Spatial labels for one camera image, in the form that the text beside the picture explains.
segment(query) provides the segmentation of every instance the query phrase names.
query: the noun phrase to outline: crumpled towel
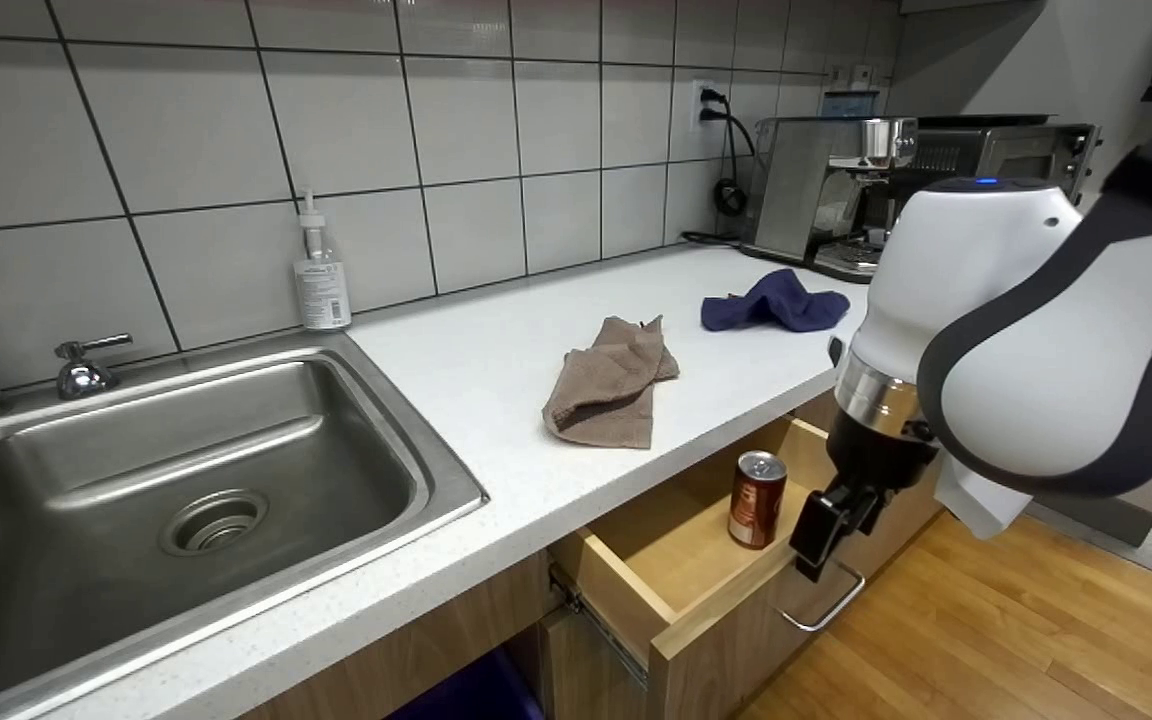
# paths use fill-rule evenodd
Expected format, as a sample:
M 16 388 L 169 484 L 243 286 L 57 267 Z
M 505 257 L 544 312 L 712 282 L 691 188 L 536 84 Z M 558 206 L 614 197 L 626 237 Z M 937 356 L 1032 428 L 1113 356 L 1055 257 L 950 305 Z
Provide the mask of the crumpled towel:
M 743 295 L 702 295 L 698 323 L 707 331 L 778 323 L 789 331 L 821 331 L 846 314 L 846 295 L 809 291 L 792 267 L 768 272 Z
M 675 376 L 661 314 L 653 323 L 608 314 L 593 346 L 563 356 L 544 428 L 584 449 L 653 449 L 653 385 Z

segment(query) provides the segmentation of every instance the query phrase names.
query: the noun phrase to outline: white countertop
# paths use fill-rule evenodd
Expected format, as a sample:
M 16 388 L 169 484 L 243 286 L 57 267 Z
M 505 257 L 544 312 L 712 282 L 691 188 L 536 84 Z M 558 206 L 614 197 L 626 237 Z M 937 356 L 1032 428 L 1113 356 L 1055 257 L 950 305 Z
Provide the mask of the white countertop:
M 821 397 L 830 388 L 826 337 L 856 331 L 864 286 L 799 272 L 813 291 L 850 295 L 830 331 L 698 327 L 702 295 L 738 295 L 770 267 L 778 264 L 731 247 L 675 247 L 364 321 L 350 338 L 490 499 L 375 564 L 77 696 L 57 715 L 243 710 Z M 563 350 L 588 346 L 602 314 L 664 314 L 679 361 L 679 379 L 657 385 L 653 452 L 568 449 L 540 428 Z

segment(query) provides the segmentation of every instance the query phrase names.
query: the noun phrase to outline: stainless steel sink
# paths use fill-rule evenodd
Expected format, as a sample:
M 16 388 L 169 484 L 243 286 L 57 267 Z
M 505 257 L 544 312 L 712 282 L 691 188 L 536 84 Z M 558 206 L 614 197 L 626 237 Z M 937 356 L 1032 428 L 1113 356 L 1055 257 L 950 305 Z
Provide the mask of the stainless steel sink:
M 0 710 L 57 703 L 482 504 L 344 337 L 0 419 Z

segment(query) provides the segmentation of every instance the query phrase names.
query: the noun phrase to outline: wall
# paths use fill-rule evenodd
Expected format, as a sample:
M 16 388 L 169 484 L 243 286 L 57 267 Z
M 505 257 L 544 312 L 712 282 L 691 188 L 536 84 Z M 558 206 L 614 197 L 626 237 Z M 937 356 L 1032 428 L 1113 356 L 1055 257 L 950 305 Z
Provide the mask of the wall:
M 900 23 L 892 110 L 1042 110 L 1089 119 L 1102 148 L 1090 197 L 1131 148 L 1152 76 L 1152 0 L 1004 0 Z
M 0 0 L 0 388 L 296 323 L 319 197 L 354 312 L 712 224 L 736 110 L 892 72 L 892 0 Z

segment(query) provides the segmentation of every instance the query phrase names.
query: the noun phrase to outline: white robot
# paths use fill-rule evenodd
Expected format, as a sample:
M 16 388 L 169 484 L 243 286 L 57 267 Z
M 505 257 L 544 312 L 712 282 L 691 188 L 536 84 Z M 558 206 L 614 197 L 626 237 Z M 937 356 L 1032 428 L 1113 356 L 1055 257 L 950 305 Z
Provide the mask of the white robot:
M 914 192 L 839 361 L 837 479 L 813 491 L 796 567 L 946 452 L 937 479 L 976 534 L 1027 496 L 1117 496 L 1152 479 L 1152 138 L 1079 210 L 1049 182 Z

